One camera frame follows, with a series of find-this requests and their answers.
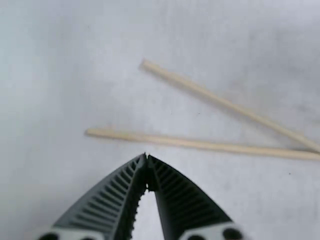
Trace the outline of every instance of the wooden stick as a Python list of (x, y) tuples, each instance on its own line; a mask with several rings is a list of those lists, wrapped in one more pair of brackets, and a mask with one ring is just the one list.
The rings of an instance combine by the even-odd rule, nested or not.
[(179, 76), (176, 73), (167, 71), (164, 68), (162, 68), (162, 67), (160, 67), (160, 66), (158, 66), (148, 60), (144, 60), (141, 64), (141, 66), (144, 69), (146, 69), (154, 74), (157, 74), (170, 82), (174, 82), (176, 84), (179, 84), (179, 85), (187, 88), (188, 90), (191, 90), (196, 94), (199, 94), (202, 97), (205, 97), (213, 102), (219, 103), (222, 106), (229, 108), (229, 109), (232, 109), (237, 113), (245, 115), (245, 116), (251, 118), (252, 120), (254, 120), (262, 125), (265, 125), (265, 126), (271, 128), (271, 129), (273, 129), (273, 130), (275, 130), (275, 131), (277, 131), (277, 132), (279, 132), (279, 133), (281, 133), (281, 134), (283, 134), (293, 140), (296, 140), (297, 142), (305, 145), (306, 147), (308, 147), (310, 149), (313, 149), (317, 152), (320, 152), (320, 145), (314, 141), (309, 140), (308, 138), (306, 138), (302, 134), (299, 134), (299, 133), (296, 133), (296, 132), (291, 131), (289, 129), (286, 129), (286, 128), (278, 125), (277, 123), (275, 123), (265, 117), (262, 117), (262, 116), (255, 114), (254, 112), (252, 112), (249, 109), (246, 109), (242, 106), (233, 104), (232, 102), (230, 102), (224, 98), (216, 96), (215, 94), (213, 94), (209, 90), (195, 84), (194, 82), (192, 82), (189, 79), (186, 79), (182, 76)]
[(161, 135), (146, 135), (141, 133), (113, 131), (105, 128), (89, 128), (86, 134), (95, 137), (122, 139), (135, 142), (146, 142), (187, 148), (205, 149), (239, 154), (252, 154), (289, 159), (320, 160), (320, 154), (309, 151), (298, 151), (271, 147), (243, 146), (235, 144), (212, 143)]

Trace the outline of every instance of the white fabric surface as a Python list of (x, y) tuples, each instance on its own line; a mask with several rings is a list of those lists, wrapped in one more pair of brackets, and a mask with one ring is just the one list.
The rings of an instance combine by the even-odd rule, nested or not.
[[(138, 69), (143, 58), (320, 143), (318, 0), (2, 0), (0, 232), (20, 240), (143, 152), (256, 240), (319, 239), (320, 162), (84, 136), (89, 127), (303, 148)], [(134, 240), (162, 240), (153, 195)]]

